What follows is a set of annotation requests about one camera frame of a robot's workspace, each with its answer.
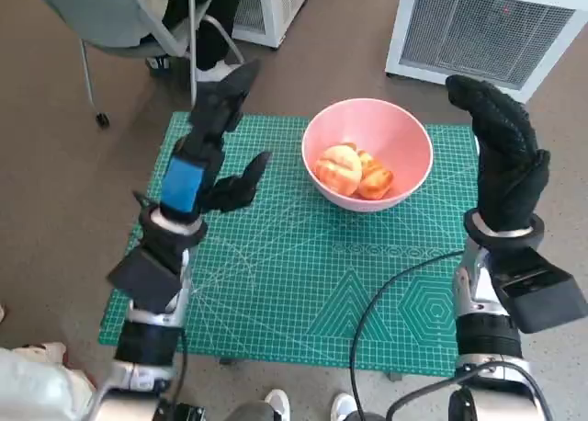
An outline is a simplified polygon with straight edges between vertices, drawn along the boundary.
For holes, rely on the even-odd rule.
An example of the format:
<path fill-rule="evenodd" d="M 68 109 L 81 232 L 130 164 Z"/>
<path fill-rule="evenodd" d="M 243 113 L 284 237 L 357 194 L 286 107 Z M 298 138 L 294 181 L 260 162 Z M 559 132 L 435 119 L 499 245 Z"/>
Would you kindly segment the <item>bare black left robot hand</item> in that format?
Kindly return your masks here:
<path fill-rule="evenodd" d="M 240 175 L 218 175 L 225 160 L 224 135 L 242 120 L 259 70 L 259 61 L 245 63 L 199 92 L 188 116 L 190 131 L 176 142 L 163 178 L 164 217 L 189 223 L 209 211 L 236 211 L 253 202 L 271 152 L 258 154 Z"/>

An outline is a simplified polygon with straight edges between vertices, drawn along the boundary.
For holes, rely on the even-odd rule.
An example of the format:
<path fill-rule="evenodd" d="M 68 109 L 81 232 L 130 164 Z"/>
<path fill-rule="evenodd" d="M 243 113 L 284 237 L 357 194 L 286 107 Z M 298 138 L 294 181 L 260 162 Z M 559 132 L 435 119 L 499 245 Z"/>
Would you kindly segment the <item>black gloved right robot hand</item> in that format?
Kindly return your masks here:
<path fill-rule="evenodd" d="M 448 100 L 468 112 L 479 147 L 477 210 L 493 232 L 531 226 L 548 183 L 550 152 L 537 145 L 522 104 L 486 81 L 464 75 L 446 79 Z"/>

